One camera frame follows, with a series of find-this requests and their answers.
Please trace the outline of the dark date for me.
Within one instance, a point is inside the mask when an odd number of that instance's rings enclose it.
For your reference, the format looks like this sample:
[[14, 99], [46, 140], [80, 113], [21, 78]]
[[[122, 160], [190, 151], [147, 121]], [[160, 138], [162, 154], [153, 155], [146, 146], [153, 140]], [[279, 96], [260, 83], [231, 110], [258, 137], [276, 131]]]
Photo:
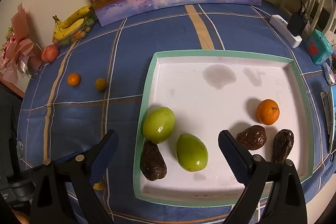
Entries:
[[272, 162], [284, 163], [294, 145], [294, 134], [289, 129], [280, 130], [273, 139]]
[[160, 180], [167, 175], [167, 166], [157, 144], [149, 140], [143, 145], [140, 169], [149, 181]]
[[265, 128], [260, 125], [253, 125], [237, 134], [236, 141], [248, 150], [255, 151], [266, 143], [267, 136]]

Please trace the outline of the red apple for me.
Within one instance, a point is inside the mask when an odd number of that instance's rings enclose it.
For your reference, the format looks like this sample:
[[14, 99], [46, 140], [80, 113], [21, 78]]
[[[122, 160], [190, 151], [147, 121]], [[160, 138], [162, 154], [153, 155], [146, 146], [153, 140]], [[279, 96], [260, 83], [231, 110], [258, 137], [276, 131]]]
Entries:
[[53, 63], [59, 55], [59, 49], [52, 44], [45, 47], [41, 53], [41, 60], [45, 63]]

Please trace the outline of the teal box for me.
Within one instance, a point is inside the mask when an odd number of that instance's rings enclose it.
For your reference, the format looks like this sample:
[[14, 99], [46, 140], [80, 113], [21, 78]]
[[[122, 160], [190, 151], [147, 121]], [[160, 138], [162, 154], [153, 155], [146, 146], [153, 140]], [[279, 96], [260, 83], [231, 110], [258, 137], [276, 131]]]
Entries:
[[327, 38], [316, 29], [305, 42], [305, 49], [315, 65], [322, 65], [333, 54], [333, 49]]

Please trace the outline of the pink flower bouquet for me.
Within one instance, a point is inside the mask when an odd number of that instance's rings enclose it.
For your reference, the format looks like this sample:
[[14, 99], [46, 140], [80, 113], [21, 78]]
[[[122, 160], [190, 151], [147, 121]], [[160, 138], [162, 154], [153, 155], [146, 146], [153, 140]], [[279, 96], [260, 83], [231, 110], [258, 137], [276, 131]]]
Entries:
[[27, 13], [19, 5], [1, 48], [1, 84], [23, 98], [24, 92], [17, 87], [19, 76], [33, 78], [43, 64], [41, 54], [40, 46], [29, 38]]

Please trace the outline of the black power adapter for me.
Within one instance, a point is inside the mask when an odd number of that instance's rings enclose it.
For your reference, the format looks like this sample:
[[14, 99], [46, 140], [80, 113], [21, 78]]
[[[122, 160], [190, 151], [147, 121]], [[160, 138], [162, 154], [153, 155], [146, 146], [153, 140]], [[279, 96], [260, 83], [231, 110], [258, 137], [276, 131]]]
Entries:
[[288, 31], [294, 36], [300, 36], [307, 25], [303, 12], [294, 12], [287, 25]]

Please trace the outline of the white power strip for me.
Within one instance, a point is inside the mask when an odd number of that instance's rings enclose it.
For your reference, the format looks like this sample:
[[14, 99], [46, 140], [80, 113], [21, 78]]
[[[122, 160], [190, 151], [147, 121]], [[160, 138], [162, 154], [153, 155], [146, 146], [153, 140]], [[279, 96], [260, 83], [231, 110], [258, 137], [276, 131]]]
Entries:
[[286, 39], [292, 48], [297, 48], [301, 42], [301, 36], [293, 36], [288, 30], [288, 23], [280, 15], [272, 15], [270, 17], [270, 24]]

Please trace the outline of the small orange mandarin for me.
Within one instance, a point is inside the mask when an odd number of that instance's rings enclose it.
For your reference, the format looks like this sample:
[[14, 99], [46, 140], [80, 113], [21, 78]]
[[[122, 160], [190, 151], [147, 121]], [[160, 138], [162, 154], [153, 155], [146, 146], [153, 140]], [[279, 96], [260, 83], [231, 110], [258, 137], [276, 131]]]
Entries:
[[67, 84], [69, 86], [75, 87], [78, 86], [81, 82], [81, 77], [77, 73], [71, 73], [67, 77]]

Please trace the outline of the blue plaid tablecloth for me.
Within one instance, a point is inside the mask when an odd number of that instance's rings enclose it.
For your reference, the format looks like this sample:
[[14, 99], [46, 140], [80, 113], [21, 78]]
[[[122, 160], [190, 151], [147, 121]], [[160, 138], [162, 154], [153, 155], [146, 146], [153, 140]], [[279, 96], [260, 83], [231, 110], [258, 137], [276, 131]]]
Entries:
[[89, 149], [107, 130], [119, 134], [119, 146], [97, 192], [116, 223], [220, 223], [230, 208], [187, 208], [139, 200], [133, 192], [133, 153], [142, 91], [154, 53], [209, 49], [260, 52], [293, 59], [314, 100], [314, 168], [303, 183], [307, 203], [335, 179], [335, 155], [319, 94], [327, 89], [322, 69], [303, 47], [291, 49], [270, 25], [280, 9], [202, 4], [146, 12], [89, 34], [63, 48], [28, 84], [18, 125], [21, 170]]

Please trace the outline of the clear fruit container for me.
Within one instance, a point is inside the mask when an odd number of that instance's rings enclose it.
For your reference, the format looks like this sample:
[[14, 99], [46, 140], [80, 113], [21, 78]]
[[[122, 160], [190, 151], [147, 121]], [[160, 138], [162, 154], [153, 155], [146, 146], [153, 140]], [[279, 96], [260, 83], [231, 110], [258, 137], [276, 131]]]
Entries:
[[95, 12], [91, 12], [83, 18], [77, 19], [69, 27], [65, 28], [61, 26], [61, 21], [56, 15], [53, 16], [53, 19], [55, 21], [55, 26], [52, 35], [52, 42], [57, 46], [61, 46], [63, 44], [73, 43], [81, 38], [84, 38], [82, 33], [94, 26], [97, 17]]

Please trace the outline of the small yellow-green fruit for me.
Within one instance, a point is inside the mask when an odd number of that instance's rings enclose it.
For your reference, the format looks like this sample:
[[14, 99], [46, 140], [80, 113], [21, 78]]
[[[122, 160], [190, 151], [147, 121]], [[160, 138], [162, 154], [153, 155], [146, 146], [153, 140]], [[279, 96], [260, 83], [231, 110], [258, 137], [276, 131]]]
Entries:
[[95, 81], [94, 86], [97, 91], [103, 92], [106, 90], [107, 81], [104, 78], [99, 78]]

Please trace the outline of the white tray green rim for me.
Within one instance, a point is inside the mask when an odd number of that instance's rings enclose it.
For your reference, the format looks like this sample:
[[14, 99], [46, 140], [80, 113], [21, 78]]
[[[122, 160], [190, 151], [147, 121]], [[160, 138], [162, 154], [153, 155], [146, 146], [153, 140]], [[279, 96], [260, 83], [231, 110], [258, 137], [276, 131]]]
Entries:
[[[305, 82], [292, 59], [262, 53], [220, 50], [164, 51], [153, 55], [143, 89], [139, 121], [160, 107], [175, 114], [172, 136], [159, 144], [167, 166], [160, 180], [147, 180], [140, 170], [144, 143], [138, 132], [134, 152], [133, 189], [144, 201], [184, 207], [235, 203], [244, 186], [236, 181], [218, 146], [218, 135], [236, 135], [257, 123], [255, 111], [265, 99], [277, 102], [280, 117], [266, 127], [267, 142], [257, 154], [270, 160], [273, 138], [282, 129], [294, 133], [289, 159], [301, 181], [314, 167], [314, 133]], [[208, 165], [187, 172], [177, 162], [179, 135], [193, 134], [206, 145]]]

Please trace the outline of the orange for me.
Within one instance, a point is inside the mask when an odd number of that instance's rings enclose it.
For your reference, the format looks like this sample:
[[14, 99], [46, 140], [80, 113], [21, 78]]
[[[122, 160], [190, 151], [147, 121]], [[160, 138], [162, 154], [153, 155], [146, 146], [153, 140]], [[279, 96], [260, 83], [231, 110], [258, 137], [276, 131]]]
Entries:
[[93, 185], [94, 190], [103, 191], [105, 189], [105, 182], [101, 180]]
[[263, 100], [257, 107], [256, 116], [260, 123], [268, 126], [272, 125], [278, 120], [280, 116], [279, 106], [274, 100]]

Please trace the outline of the green fruit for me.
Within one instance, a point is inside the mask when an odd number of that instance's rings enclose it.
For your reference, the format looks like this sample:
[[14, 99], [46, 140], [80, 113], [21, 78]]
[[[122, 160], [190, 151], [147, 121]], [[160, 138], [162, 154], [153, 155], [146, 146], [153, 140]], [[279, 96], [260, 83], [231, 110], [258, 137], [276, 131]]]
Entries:
[[160, 107], [147, 115], [142, 125], [142, 133], [147, 140], [159, 144], [171, 136], [174, 127], [174, 112], [168, 107]]
[[188, 172], [198, 172], [207, 166], [209, 155], [205, 144], [195, 135], [181, 134], [176, 143], [179, 165]]

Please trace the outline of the banana bunch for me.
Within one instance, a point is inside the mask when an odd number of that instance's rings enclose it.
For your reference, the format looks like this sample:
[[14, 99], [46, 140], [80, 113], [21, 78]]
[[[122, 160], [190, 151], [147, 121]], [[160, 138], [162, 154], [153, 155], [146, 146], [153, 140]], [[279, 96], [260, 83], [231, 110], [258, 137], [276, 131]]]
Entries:
[[54, 32], [52, 35], [52, 42], [56, 43], [60, 40], [67, 39], [75, 34], [93, 13], [93, 6], [84, 6], [76, 10], [73, 14], [68, 16], [63, 22], [54, 15], [52, 18], [55, 21]]

